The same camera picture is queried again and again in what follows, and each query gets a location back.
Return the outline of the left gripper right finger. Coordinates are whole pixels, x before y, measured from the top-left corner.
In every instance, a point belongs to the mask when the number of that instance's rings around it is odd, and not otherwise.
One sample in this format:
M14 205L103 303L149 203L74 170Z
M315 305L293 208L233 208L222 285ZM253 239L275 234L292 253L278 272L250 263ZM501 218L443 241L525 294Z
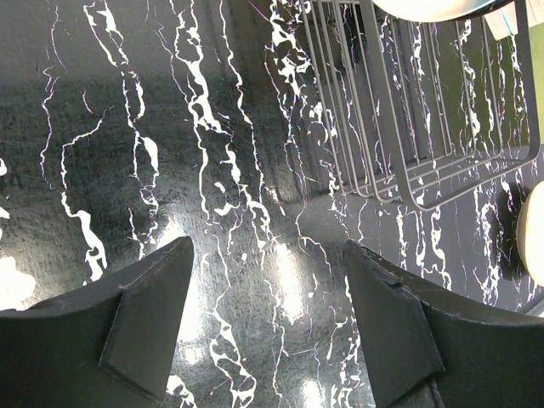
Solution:
M377 406L542 406L542 318L450 292L354 241L343 265Z

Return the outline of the cream bird plate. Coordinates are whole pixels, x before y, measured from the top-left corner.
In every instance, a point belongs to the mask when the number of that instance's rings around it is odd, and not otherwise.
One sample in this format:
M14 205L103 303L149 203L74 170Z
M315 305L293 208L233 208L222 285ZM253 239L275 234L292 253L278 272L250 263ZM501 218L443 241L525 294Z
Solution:
M543 182L529 193L517 221L518 255L532 280L543 286Z

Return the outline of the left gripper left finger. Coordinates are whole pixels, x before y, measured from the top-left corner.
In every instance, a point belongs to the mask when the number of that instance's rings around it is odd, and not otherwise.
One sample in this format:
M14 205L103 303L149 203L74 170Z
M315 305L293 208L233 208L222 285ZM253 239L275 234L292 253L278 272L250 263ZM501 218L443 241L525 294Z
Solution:
M1 313L4 407L156 407L194 262L179 237L95 282Z

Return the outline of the cream and blue plate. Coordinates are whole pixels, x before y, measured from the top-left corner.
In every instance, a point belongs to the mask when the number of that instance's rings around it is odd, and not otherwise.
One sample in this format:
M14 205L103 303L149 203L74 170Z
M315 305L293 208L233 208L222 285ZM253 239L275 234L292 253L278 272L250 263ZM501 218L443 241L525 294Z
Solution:
M376 0L375 4L386 11L425 13L463 12L490 3L484 0Z

